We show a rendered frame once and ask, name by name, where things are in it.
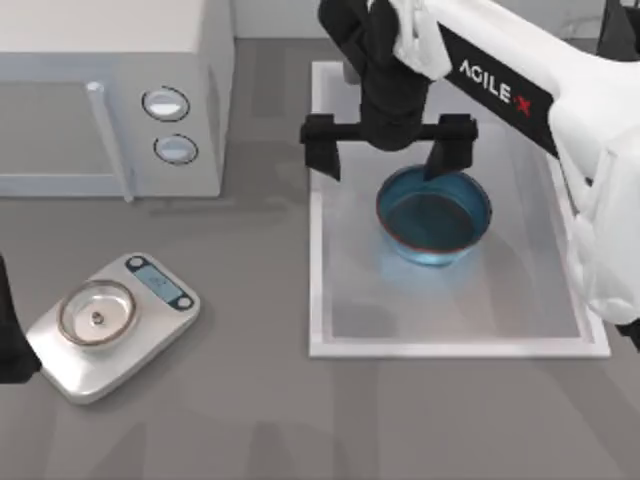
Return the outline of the pale microwave oven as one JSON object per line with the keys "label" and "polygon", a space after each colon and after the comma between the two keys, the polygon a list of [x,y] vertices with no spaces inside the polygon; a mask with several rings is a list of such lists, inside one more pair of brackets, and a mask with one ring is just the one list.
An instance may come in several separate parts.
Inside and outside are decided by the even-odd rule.
{"label": "pale microwave oven", "polygon": [[[134,200],[220,193],[234,67],[230,0],[0,0],[0,82],[104,83]],[[189,99],[183,120],[143,110],[162,86]],[[197,144],[192,163],[155,155],[173,134]]]}

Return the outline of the round scale weighing plate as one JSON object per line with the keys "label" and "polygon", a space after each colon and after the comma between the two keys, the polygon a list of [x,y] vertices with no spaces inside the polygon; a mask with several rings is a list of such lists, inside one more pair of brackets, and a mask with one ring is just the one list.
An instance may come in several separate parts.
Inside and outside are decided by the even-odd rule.
{"label": "round scale weighing plate", "polygon": [[139,313],[134,294],[123,283],[88,280],[66,295],[56,308],[59,333],[84,350],[111,348],[133,329]]}

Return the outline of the silver kitchen scale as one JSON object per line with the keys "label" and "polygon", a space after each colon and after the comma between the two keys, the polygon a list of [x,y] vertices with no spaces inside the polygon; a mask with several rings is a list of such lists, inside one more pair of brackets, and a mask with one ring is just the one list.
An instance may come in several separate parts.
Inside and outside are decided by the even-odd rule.
{"label": "silver kitchen scale", "polygon": [[[154,263],[194,299],[195,305],[186,311],[176,311],[161,301],[127,270],[125,261],[132,256],[143,256]],[[67,342],[56,324],[56,308],[66,295],[26,332],[29,344],[42,363],[42,374],[67,400],[79,405],[105,397],[135,375],[179,338],[197,319],[201,309],[197,293],[147,253],[122,255],[84,282],[94,279],[123,283],[138,302],[134,329],[120,342],[100,350],[84,350]]]}

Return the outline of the round microwave knob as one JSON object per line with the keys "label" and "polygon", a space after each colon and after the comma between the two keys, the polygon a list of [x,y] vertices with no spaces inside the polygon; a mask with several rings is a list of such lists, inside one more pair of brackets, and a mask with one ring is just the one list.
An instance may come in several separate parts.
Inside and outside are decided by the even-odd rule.
{"label": "round microwave knob", "polygon": [[190,164],[199,154],[197,144],[189,137],[180,134],[157,138],[154,141],[153,150],[160,160],[171,165]]}
{"label": "round microwave knob", "polygon": [[152,119],[169,123],[183,120],[191,110],[187,96],[169,86],[146,91],[142,95],[141,105]]}

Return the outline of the white sink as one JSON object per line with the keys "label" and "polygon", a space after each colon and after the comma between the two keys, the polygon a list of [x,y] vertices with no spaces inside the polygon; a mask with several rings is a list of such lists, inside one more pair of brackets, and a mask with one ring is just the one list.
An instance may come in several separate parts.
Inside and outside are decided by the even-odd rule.
{"label": "white sink", "polygon": [[381,183],[422,162],[425,143],[386,154],[340,145],[342,178],[310,176],[309,353],[313,357],[606,358],[603,322],[571,290],[561,175],[543,151],[448,83],[426,119],[479,124],[471,175],[488,192],[483,241],[444,268],[396,255],[375,214]]}

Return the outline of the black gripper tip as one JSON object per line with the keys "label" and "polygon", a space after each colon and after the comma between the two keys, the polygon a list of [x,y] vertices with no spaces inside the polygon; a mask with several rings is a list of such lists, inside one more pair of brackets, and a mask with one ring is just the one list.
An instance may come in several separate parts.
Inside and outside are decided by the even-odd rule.
{"label": "black gripper tip", "polygon": [[0,385],[26,384],[40,370],[41,362],[17,318],[6,264],[0,254]]}

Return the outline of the scale display panel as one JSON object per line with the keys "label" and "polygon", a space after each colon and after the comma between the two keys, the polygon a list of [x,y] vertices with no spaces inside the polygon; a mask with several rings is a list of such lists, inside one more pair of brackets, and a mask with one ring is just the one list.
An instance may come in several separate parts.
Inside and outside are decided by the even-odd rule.
{"label": "scale display panel", "polygon": [[125,261],[125,266],[155,296],[174,310],[186,311],[195,305],[194,299],[186,291],[147,258],[132,256]]}

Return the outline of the microwave oven door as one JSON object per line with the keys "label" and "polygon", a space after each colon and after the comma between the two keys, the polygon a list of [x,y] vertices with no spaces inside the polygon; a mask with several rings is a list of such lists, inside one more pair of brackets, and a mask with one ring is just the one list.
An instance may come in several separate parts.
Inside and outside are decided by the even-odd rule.
{"label": "microwave oven door", "polygon": [[0,82],[0,196],[122,196],[88,82]]}

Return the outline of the blue bowl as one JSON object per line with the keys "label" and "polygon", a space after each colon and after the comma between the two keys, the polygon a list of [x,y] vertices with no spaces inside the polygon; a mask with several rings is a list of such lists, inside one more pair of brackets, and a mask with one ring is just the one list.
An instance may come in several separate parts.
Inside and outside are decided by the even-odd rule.
{"label": "blue bowl", "polygon": [[482,240],[493,205],[482,185],[464,172],[426,181],[423,167],[410,165],[380,185],[375,212],[394,253],[439,268],[457,262]]}

